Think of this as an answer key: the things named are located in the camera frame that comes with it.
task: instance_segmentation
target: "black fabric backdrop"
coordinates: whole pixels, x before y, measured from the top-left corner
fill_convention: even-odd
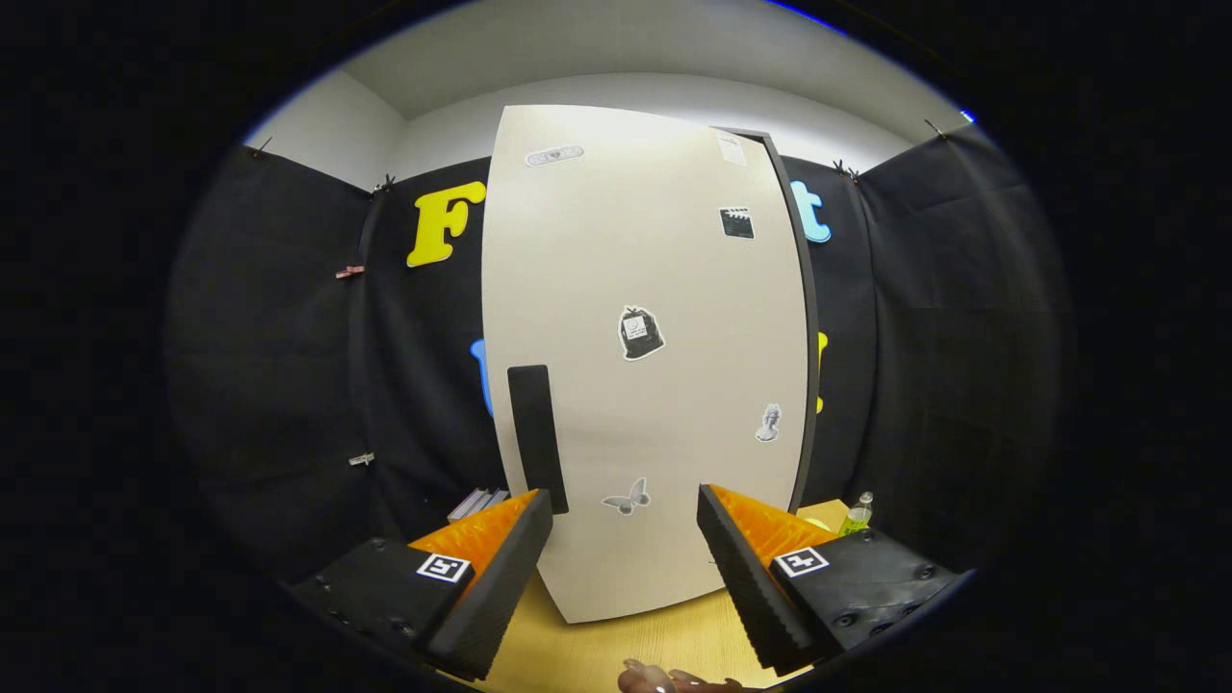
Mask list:
[[[446,237],[450,258],[407,266],[415,200],[487,184],[489,159],[370,201],[250,152],[222,168],[181,250],[169,367],[209,499],[262,565],[296,578],[368,535],[436,529],[472,488],[505,483],[469,354],[484,205]],[[1046,223],[973,127],[859,184],[784,164],[832,231],[808,243],[829,344],[803,503],[872,490],[875,524],[968,567],[1027,502],[1048,449],[1066,306]],[[366,271],[334,279],[351,264]],[[371,465],[347,465],[368,450]]]
[[[168,296],[171,407],[219,519],[296,578],[376,531],[349,376],[347,282],[368,195],[249,149],[221,164]]]
[[[845,493],[951,570],[1042,504],[1073,353],[1064,274],[1023,176],[973,126],[860,178],[876,285],[869,434]]]

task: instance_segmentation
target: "binder clip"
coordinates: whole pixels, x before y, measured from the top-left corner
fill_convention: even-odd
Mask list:
[[[271,139],[274,139],[272,134],[265,139],[265,144],[269,144]],[[265,152],[265,144],[261,144],[261,147],[259,147],[255,152],[253,152],[254,159],[259,159],[261,157],[261,154]]]
[[[941,139],[949,139],[949,137],[946,137],[944,132],[941,132],[935,125],[933,125],[931,121],[929,121],[928,118],[924,118],[924,122],[926,122],[928,126],[930,128],[933,128],[934,132],[936,132],[938,137],[940,137]]]
[[[376,196],[377,192],[389,192],[389,189],[393,186],[394,178],[395,176],[386,174],[386,181],[375,186],[372,189],[372,195],[370,195],[368,199],[371,200],[373,196]]]

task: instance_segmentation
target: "butterfly sticker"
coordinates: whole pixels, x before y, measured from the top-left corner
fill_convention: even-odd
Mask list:
[[[633,514],[633,508],[637,506],[649,506],[650,494],[646,492],[646,477],[643,476],[633,482],[633,487],[628,490],[628,496],[609,496],[604,498],[602,503],[616,508],[622,515]]]

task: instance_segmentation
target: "yellow letter f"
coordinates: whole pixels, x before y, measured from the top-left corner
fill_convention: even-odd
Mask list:
[[[485,194],[487,189],[477,180],[448,190],[429,192],[415,200],[419,227],[415,229],[415,249],[407,255],[407,266],[416,268],[448,259],[453,254],[453,248],[445,243],[445,229],[450,229],[450,236],[455,238],[461,236],[466,231],[466,219],[469,216],[467,202],[478,205],[483,202]],[[451,208],[450,202],[455,200],[457,203]]]

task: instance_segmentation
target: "white ceiling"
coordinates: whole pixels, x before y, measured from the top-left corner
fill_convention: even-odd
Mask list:
[[[598,73],[676,73],[769,86],[919,143],[966,123],[907,70],[763,0],[479,0],[342,69],[410,120],[499,89]]]

